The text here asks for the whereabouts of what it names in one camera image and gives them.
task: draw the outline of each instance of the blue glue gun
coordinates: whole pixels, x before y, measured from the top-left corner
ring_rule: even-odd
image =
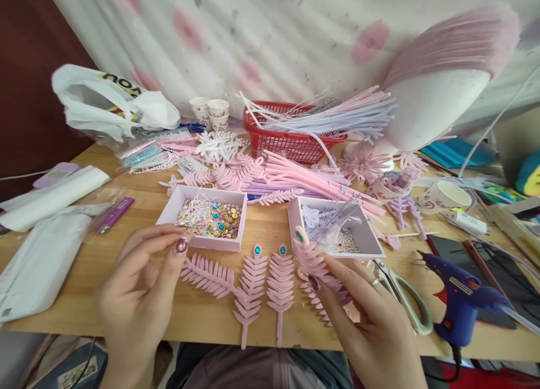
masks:
[[[471,342],[478,309],[492,314],[503,314],[500,306],[512,308],[509,300],[493,287],[481,282],[457,265],[433,254],[417,250],[426,266],[443,280],[448,298],[443,321],[434,324],[442,339],[457,347]]]

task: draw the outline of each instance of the power cord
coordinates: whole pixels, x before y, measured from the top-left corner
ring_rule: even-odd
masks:
[[[435,379],[436,381],[447,382],[447,383],[456,382],[460,378],[461,348],[452,344],[450,344],[450,347],[452,348],[452,357],[454,358],[454,362],[456,363],[456,373],[454,374],[454,376],[452,378],[441,378],[441,377],[430,375],[428,373],[425,373],[424,375],[426,375],[427,377],[430,377],[431,379]]]

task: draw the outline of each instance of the scissor handle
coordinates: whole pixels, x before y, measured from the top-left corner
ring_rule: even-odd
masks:
[[[415,302],[418,304],[422,319],[418,318],[418,315],[416,314],[414,308],[409,302],[409,299],[407,298],[407,296],[405,296],[404,294],[401,294],[403,297],[399,298],[401,304],[403,305],[403,307],[405,308],[405,311],[407,312],[407,316],[409,316],[409,320],[411,321],[412,328],[421,336],[427,336],[429,333],[433,331],[433,319],[431,318],[431,314],[429,313],[429,309],[426,306],[426,303],[420,297],[418,292],[416,292],[416,290],[403,278],[395,274],[391,274],[390,277],[392,278],[396,286],[405,288],[405,290],[411,294]]]

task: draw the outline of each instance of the painted fingernail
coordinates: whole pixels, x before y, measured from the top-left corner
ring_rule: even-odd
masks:
[[[177,255],[183,255],[187,251],[189,240],[187,238],[181,237],[176,241],[174,245],[174,253]]]
[[[309,282],[311,283],[311,287],[314,291],[320,291],[321,290],[321,284],[319,283],[319,280],[315,278],[312,275],[308,276]]]

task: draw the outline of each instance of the right hand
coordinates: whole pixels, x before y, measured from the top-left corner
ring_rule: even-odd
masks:
[[[427,388],[415,334],[405,309],[358,260],[345,264],[325,255],[326,268],[349,291],[361,323],[353,323],[334,292],[320,279],[317,290],[337,338],[366,389]]]

